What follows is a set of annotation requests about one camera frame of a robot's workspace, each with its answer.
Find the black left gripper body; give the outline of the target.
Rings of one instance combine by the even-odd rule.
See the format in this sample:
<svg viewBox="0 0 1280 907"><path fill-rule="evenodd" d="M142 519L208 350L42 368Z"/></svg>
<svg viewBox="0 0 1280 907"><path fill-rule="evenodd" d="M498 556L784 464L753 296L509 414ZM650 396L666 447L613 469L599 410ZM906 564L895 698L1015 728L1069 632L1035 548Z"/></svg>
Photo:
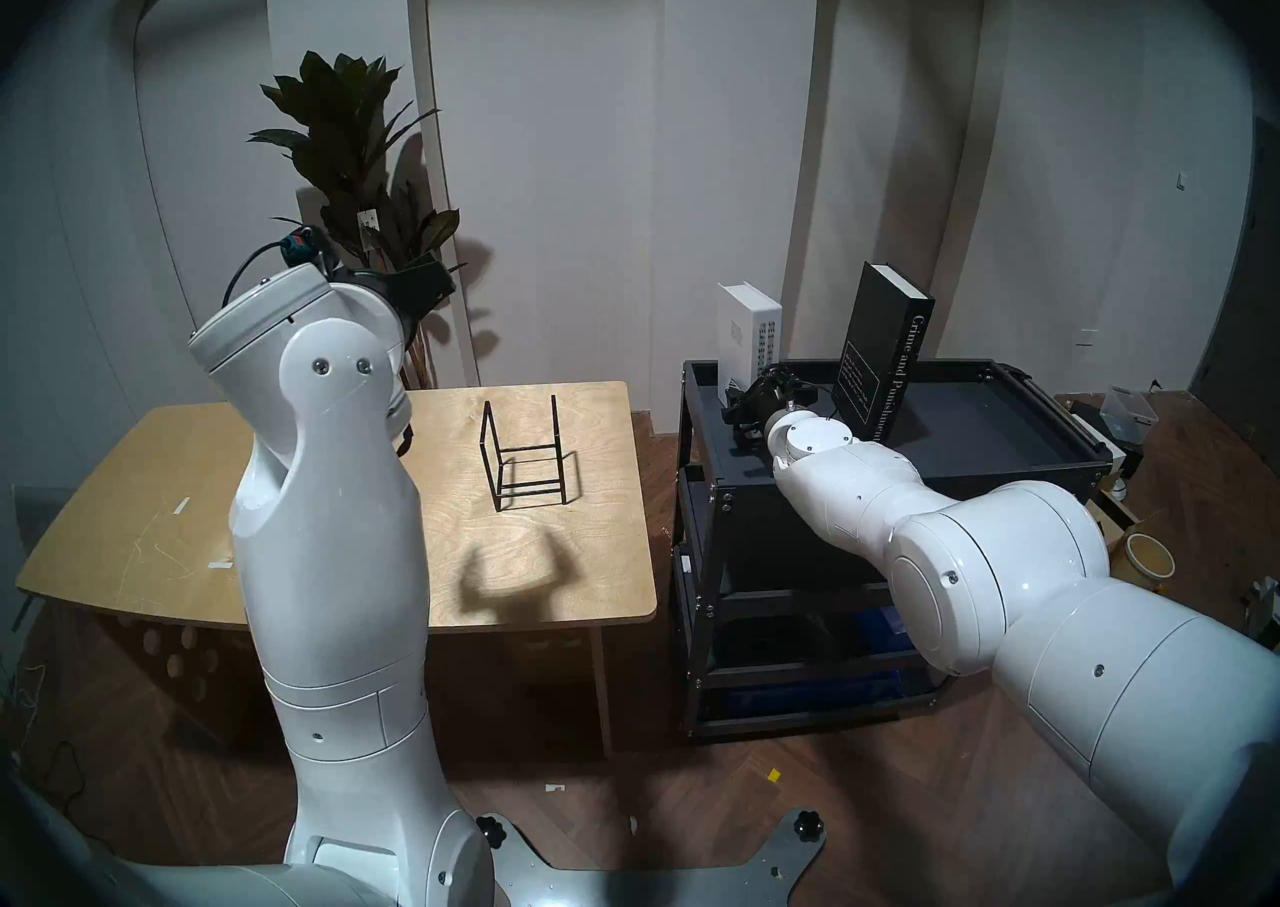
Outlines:
<svg viewBox="0 0 1280 907"><path fill-rule="evenodd" d="M419 322L433 313L457 289L453 274L439 258L425 255L401 271L380 272L372 267L338 264L335 281L378 296L402 322Z"/></svg>

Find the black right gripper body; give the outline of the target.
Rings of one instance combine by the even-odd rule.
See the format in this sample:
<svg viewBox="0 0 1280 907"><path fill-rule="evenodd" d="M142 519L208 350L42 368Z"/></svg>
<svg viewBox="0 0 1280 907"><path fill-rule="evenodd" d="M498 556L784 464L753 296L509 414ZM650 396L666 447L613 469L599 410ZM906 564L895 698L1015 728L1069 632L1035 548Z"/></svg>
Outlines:
<svg viewBox="0 0 1280 907"><path fill-rule="evenodd" d="M727 406L722 421L737 432L764 434L768 421L778 412L808 408L817 402L817 384L808 381L788 365L768 365L749 385L730 381L724 388Z"/></svg>

